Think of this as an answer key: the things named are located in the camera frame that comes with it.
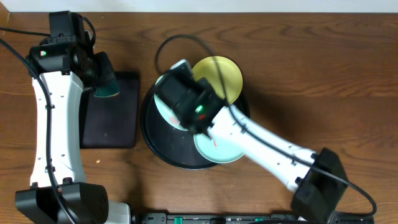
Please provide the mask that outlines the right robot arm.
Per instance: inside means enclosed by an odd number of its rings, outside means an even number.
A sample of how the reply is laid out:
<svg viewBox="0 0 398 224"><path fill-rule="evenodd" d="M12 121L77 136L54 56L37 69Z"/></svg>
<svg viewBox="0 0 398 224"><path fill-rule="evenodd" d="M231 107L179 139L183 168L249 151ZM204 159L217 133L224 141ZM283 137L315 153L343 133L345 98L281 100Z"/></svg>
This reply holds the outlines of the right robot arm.
<svg viewBox="0 0 398 224"><path fill-rule="evenodd" d="M248 157L279 179L294 195L301 218L330 222L346 186L339 157L293 144L251 120L237 106L243 89L239 67L225 57L196 65L181 60L155 83L155 105L166 122L193 136L196 150L215 163Z"/></svg>

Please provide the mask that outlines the green yellow sponge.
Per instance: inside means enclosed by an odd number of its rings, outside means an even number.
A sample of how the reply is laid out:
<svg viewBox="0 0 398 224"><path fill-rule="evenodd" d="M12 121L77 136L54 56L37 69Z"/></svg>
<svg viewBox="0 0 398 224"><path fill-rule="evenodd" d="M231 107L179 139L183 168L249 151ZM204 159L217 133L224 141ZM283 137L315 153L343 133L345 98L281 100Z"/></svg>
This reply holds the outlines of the green yellow sponge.
<svg viewBox="0 0 398 224"><path fill-rule="evenodd" d="M105 83L96 88L94 97L109 98L119 94L119 86L115 80Z"/></svg>

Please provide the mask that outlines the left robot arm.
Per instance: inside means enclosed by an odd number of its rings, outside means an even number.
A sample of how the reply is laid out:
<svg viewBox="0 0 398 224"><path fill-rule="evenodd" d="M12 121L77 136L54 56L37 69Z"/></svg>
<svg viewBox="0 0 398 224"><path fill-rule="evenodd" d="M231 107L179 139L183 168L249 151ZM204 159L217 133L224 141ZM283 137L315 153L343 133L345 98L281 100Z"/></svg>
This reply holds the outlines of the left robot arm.
<svg viewBox="0 0 398 224"><path fill-rule="evenodd" d="M50 33L22 59L37 103L37 147L30 187L16 192L16 207L34 223L131 223L131 208L89 184L80 154L80 100L84 91L118 94L104 52L93 50L96 33L75 12L49 15Z"/></svg>

